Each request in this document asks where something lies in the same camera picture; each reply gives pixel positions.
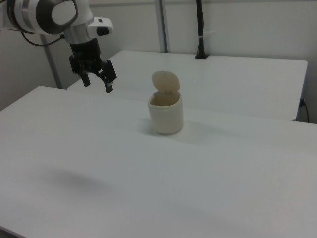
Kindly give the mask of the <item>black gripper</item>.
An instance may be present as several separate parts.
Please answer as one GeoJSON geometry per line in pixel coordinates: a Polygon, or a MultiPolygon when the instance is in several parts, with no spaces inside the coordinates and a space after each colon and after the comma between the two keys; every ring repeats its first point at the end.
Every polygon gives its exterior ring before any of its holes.
{"type": "Polygon", "coordinates": [[[77,74],[85,87],[91,83],[87,72],[99,74],[104,82],[107,93],[113,91],[112,83],[117,79],[113,64],[110,60],[101,60],[101,50],[97,38],[81,44],[70,44],[72,55],[69,57],[71,69],[77,74]]]}

